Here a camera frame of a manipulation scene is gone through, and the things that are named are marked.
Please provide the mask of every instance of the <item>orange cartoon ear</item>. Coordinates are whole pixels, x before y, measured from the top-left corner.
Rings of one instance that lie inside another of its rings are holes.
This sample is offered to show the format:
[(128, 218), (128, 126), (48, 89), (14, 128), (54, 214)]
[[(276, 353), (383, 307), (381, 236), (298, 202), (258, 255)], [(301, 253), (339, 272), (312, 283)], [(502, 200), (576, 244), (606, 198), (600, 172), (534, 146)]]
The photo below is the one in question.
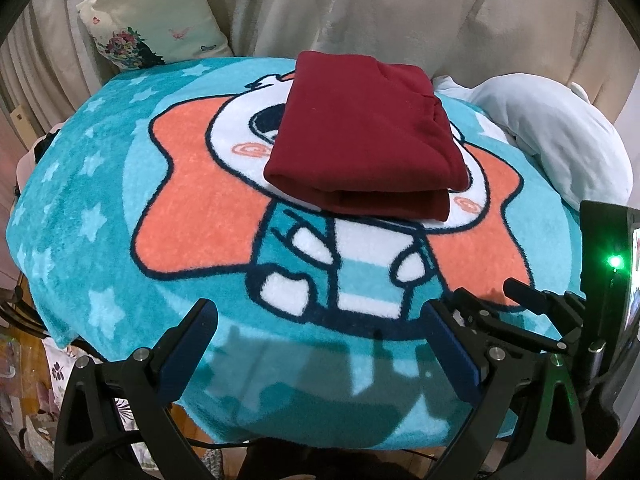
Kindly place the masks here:
[(449, 290), (465, 287), (478, 298), (513, 304), (502, 293), (507, 278), (530, 284), (523, 253), (502, 216), (503, 204), (520, 189), (521, 176), (506, 162), (470, 144), (489, 184), (489, 209), (475, 227), (453, 234), (427, 236)]
[(153, 121), (169, 170), (134, 232), (132, 254), (143, 269), (171, 274), (249, 262), (270, 199), (220, 168), (206, 144), (209, 125), (233, 97), (184, 102)]

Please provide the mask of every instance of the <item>white wall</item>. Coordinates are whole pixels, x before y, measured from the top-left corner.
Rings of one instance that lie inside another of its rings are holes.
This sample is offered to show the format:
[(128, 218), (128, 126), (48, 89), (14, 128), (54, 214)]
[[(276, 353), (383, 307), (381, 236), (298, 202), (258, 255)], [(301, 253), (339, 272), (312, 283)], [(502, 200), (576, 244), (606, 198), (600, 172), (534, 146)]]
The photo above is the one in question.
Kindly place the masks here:
[(640, 73), (615, 127), (622, 137), (622, 142), (625, 143), (626, 152), (629, 154), (634, 170), (634, 189), (631, 192), (629, 205), (640, 209)]

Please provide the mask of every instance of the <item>screen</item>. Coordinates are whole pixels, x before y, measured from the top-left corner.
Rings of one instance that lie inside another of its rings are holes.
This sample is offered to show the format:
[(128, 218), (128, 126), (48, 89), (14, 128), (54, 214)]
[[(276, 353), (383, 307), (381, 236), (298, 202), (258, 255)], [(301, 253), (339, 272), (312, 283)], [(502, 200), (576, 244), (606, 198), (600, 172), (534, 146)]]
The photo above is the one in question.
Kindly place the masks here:
[(629, 308), (626, 313), (625, 329), (634, 320), (638, 307), (640, 307), (640, 228), (635, 229), (633, 233), (631, 266), (631, 292), (629, 295)]

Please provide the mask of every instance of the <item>pink butterfly print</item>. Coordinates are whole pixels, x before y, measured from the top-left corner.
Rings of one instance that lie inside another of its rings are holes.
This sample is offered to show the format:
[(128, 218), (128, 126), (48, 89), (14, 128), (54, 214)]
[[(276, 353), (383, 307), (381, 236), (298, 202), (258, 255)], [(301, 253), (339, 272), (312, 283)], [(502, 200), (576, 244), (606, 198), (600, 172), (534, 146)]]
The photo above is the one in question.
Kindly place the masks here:
[(174, 40), (183, 40), (187, 35), (187, 32), (191, 30), (191, 27), (187, 27), (184, 30), (175, 30), (174, 28), (170, 28), (169, 32), (174, 37)]

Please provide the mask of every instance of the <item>red cloth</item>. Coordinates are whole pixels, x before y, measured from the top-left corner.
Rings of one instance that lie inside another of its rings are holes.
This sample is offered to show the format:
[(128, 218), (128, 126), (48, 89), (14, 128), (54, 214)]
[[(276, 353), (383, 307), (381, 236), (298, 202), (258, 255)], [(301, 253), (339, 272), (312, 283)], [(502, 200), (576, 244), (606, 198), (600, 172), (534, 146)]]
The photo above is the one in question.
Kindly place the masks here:
[(335, 213), (442, 221), (469, 184), (420, 68), (319, 52), (298, 57), (264, 177)]

